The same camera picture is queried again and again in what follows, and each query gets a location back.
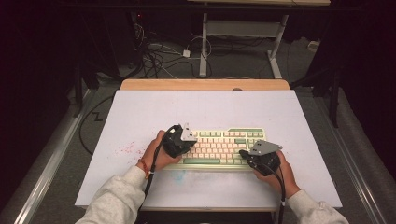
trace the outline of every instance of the wrist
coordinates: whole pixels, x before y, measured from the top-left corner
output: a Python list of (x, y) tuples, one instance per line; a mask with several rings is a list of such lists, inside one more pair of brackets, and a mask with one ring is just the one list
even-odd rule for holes
[(151, 164), (148, 164), (146, 160), (143, 158), (137, 161), (136, 166), (140, 168), (142, 171), (145, 172), (146, 174), (146, 179), (149, 178), (150, 170), (151, 170)]
[(290, 198), (291, 196), (293, 196), (295, 193), (297, 193), (298, 191), (300, 191), (301, 189), (295, 185), (295, 186), (291, 186), (289, 189), (286, 189), (286, 198)]

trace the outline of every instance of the bracelet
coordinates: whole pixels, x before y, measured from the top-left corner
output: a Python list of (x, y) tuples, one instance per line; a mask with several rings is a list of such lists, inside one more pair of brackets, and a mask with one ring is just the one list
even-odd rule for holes
[(149, 171), (148, 166), (147, 166), (146, 163), (145, 163), (145, 160), (139, 159), (138, 161), (142, 162), (142, 164), (143, 164), (143, 169), (145, 170), (145, 173), (146, 173), (146, 179), (149, 179), (150, 171)]

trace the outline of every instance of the hand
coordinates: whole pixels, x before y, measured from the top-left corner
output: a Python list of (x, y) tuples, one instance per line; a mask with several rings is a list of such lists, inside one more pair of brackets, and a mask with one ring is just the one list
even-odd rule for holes
[[(163, 139), (163, 135), (165, 134), (164, 131), (160, 130), (157, 134), (157, 137), (151, 141), (151, 143), (148, 145), (148, 148), (146, 149), (145, 154), (142, 157), (142, 160), (144, 160), (145, 164), (147, 165), (148, 169), (151, 170), (151, 164), (152, 160), (154, 157), (154, 152), (157, 146), (161, 143), (161, 140)], [(169, 156), (163, 149), (163, 147), (160, 148), (160, 152), (158, 153), (157, 160), (155, 161), (155, 170), (159, 171), (163, 167), (165, 167), (168, 164), (171, 163), (178, 163), (181, 159), (181, 156), (178, 156), (176, 158), (172, 158)], [(136, 164), (137, 167), (145, 171), (143, 163), (140, 161)]]
[[(297, 193), (300, 188), (296, 184), (296, 180), (294, 179), (294, 173), (291, 169), (290, 164), (286, 161), (283, 153), (279, 150), (276, 152), (276, 154), (280, 159), (280, 166), (279, 169), (276, 170), (276, 173), (277, 175), (279, 175), (280, 178), (282, 178), (283, 175), (283, 181), (285, 182), (286, 198), (289, 198), (293, 194)], [(254, 174), (257, 176), (258, 179), (267, 182), (277, 192), (281, 193), (279, 181), (274, 175), (263, 176), (256, 170), (254, 170)]]

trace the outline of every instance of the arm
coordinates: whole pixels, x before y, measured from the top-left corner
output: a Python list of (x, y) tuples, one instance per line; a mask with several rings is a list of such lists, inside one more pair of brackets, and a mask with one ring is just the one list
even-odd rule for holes
[[(300, 223), (348, 223), (347, 219), (334, 208), (325, 202), (315, 202), (303, 189), (300, 189), (295, 181), (291, 166), (286, 161), (283, 153), (278, 151), (276, 154), (280, 159), (280, 166), (276, 173), (279, 176), (283, 175), (286, 198)], [(267, 182), (280, 193), (280, 184), (273, 175), (263, 176), (258, 171), (254, 171), (254, 174), (258, 179)]]
[[(159, 131), (146, 149), (142, 160), (147, 168), (151, 168), (155, 148), (160, 144), (164, 131)], [(176, 163), (178, 158), (171, 158), (161, 147), (156, 171), (170, 163)], [(96, 192), (91, 204), (82, 219), (82, 223), (134, 223), (139, 207), (145, 200), (143, 186), (146, 183), (145, 167), (142, 161), (132, 166), (125, 175), (115, 175)]]

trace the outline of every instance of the white sleeve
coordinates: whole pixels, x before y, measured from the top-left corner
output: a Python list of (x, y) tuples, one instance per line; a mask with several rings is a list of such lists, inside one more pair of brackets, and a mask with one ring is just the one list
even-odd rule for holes
[(288, 203), (301, 224), (348, 223), (333, 207), (325, 202), (315, 202), (303, 189), (291, 196)]
[(81, 223), (134, 223), (145, 200), (145, 173), (132, 166), (124, 176), (113, 176), (95, 193)]

